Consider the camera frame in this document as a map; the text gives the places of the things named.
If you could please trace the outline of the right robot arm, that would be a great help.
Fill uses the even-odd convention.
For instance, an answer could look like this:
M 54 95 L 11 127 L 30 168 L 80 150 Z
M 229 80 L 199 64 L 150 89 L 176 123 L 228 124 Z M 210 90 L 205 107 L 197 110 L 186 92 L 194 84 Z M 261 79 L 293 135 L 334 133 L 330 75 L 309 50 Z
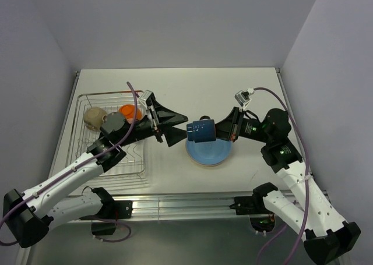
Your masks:
M 258 121 L 246 119 L 235 107 L 215 128 L 218 139 L 234 142 L 244 137 L 264 143 L 261 154 L 265 163 L 283 180 L 300 206 L 296 207 L 269 182 L 253 190 L 253 208 L 276 214 L 300 234 L 315 264 L 328 264 L 352 250 L 361 234 L 360 227 L 337 212 L 306 172 L 305 160 L 288 138 L 291 125 L 287 111 L 270 109 L 263 121 Z

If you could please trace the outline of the beige bowl white inside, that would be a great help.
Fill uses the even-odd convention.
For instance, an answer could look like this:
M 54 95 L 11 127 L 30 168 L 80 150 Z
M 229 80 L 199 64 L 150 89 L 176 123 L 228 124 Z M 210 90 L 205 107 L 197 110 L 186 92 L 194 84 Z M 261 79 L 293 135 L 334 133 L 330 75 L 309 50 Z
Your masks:
M 107 112 L 100 107 L 91 107 L 87 109 L 83 115 L 85 127 L 92 131 L 99 131 L 104 123 L 104 117 Z

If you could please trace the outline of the orange bowl white inside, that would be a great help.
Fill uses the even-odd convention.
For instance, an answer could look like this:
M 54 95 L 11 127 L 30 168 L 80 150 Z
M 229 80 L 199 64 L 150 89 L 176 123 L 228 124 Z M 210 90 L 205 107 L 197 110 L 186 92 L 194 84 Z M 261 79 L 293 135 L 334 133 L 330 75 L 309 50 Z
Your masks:
M 142 112 L 140 108 L 135 109 L 135 106 L 132 104 L 125 104 L 121 106 L 118 110 L 126 119 L 142 119 Z

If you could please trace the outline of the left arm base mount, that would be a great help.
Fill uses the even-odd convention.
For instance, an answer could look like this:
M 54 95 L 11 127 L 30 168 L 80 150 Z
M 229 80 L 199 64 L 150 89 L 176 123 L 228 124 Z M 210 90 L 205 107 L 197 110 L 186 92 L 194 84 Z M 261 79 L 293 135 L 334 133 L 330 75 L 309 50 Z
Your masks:
M 133 202 L 130 200 L 115 200 L 111 207 L 105 207 L 103 211 L 96 214 L 95 218 L 106 221 L 91 223 L 91 232 L 95 236 L 111 236 L 118 229 L 118 221 L 129 219 L 132 215 Z

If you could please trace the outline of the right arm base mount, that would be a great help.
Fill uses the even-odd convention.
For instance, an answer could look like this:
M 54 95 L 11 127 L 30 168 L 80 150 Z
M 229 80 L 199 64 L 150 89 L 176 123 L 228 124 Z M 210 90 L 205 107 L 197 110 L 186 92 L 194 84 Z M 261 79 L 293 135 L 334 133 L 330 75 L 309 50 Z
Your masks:
M 266 234 L 275 228 L 275 215 L 265 209 L 262 202 L 252 196 L 237 196 L 234 203 L 229 205 L 236 215 L 247 215 L 251 227 L 259 233 Z

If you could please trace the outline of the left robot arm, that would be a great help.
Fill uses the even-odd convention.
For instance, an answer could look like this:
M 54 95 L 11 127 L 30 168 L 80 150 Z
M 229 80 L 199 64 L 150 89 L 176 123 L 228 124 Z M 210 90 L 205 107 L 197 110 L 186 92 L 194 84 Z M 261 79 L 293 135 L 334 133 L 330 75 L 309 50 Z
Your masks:
M 33 188 L 24 192 L 13 189 L 5 195 L 1 224 L 15 237 L 14 244 L 33 246 L 53 228 L 76 219 L 114 218 L 115 200 L 104 188 L 73 199 L 67 196 L 115 167 L 126 156 L 124 146 L 152 136 L 168 146 L 185 139 L 186 132 L 177 125 L 187 122 L 187 116 L 167 109 L 153 97 L 139 102 L 146 108 L 142 119 L 128 121 L 120 112 L 107 115 L 99 138 L 73 163 Z

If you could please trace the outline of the dark blue mug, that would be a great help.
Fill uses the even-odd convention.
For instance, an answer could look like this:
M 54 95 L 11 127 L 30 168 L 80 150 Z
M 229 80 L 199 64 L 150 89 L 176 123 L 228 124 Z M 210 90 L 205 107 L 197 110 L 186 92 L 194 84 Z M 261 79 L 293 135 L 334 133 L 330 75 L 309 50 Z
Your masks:
M 200 120 L 186 125 L 186 135 L 190 142 L 213 142 L 216 140 L 215 121 L 208 116 L 202 116 Z

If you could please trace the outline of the blue plate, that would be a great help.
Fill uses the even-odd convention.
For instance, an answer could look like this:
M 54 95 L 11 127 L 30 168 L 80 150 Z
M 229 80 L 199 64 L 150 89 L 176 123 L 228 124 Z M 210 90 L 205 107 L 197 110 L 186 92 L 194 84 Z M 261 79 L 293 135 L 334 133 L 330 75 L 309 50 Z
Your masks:
M 220 139 L 204 143 L 186 141 L 186 151 L 190 158 L 204 164 L 224 161 L 230 155 L 232 146 L 232 142 Z

